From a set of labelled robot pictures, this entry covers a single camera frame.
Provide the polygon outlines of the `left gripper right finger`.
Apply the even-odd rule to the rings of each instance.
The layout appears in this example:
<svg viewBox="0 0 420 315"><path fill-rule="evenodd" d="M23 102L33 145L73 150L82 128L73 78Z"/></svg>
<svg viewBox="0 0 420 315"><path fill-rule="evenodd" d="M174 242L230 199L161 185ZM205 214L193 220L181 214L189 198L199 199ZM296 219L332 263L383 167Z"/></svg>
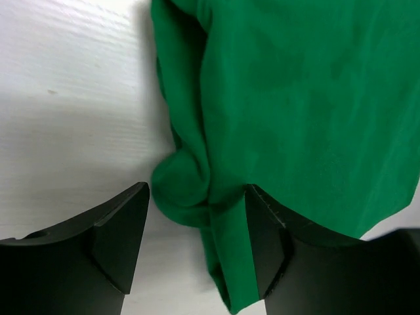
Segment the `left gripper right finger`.
<svg viewBox="0 0 420 315"><path fill-rule="evenodd" d="M254 184L245 210L257 287L338 299L419 296L419 229L370 241L334 232L282 205Z"/></svg>

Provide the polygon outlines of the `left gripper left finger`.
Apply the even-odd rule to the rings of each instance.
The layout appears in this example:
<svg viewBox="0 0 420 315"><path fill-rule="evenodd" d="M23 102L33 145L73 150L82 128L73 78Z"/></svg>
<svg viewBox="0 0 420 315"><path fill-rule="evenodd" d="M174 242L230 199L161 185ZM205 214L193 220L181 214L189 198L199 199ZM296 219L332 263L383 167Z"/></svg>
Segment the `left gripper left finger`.
<svg viewBox="0 0 420 315"><path fill-rule="evenodd" d="M81 252L123 294L131 291L148 212L150 189L138 182L112 199L24 238L1 240L1 247L58 245L82 238Z"/></svg>

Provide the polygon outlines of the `green t-shirt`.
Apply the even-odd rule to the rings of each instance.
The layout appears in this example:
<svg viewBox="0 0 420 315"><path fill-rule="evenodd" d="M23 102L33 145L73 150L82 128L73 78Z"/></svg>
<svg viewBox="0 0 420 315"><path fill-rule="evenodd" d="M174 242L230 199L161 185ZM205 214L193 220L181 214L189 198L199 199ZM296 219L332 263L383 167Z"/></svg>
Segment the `green t-shirt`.
<svg viewBox="0 0 420 315"><path fill-rule="evenodd" d="M243 199L359 238L419 182L418 1L153 1L176 150L156 205L200 231L230 313L259 300Z"/></svg>

